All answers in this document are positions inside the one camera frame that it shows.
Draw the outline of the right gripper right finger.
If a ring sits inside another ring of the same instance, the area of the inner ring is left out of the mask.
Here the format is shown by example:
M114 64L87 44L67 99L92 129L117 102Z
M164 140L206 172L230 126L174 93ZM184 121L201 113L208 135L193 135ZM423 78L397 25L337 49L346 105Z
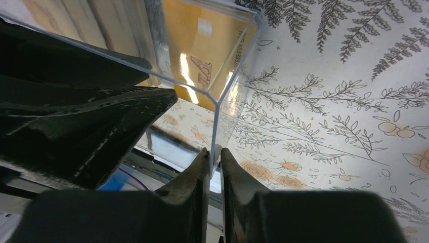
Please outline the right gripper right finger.
M270 190L221 150L225 242L405 242L392 211L365 191Z

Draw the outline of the black leather card holder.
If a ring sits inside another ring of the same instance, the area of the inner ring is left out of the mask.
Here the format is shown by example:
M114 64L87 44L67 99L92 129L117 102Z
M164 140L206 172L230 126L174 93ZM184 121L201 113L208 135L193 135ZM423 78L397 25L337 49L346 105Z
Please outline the black leather card holder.
M185 170L196 158L200 149L190 145L178 135L151 126L139 139L135 148L178 172Z

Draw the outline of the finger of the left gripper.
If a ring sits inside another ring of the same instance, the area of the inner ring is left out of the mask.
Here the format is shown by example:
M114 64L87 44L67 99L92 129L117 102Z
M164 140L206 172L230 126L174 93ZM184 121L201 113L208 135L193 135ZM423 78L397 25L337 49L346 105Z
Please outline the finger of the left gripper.
M177 102L149 75L1 21L1 171L96 189Z

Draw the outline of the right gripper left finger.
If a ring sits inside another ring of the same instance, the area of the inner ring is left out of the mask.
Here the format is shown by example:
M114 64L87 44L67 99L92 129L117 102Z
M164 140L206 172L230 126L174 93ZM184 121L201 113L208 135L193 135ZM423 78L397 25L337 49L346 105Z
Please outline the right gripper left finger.
M209 152L151 191L51 190L25 209L10 242L205 242Z

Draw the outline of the clear plastic card box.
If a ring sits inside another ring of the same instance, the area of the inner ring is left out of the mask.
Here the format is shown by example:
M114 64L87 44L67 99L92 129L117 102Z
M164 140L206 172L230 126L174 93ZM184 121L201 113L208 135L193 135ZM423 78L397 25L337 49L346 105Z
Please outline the clear plastic card box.
M216 170L220 150L231 131L228 121L238 113L226 106L237 100L242 68L252 64L252 54L262 31L259 12L228 1L204 1L254 13L258 31L242 62L220 98L215 111L208 110L212 125L208 139L197 146L210 151L210 167ZM104 57L148 73L145 86L173 88L177 81L169 67L169 51L162 1L1 1L1 17L12 23L53 35ZM183 100L190 108L188 125L195 125L197 112L206 109Z

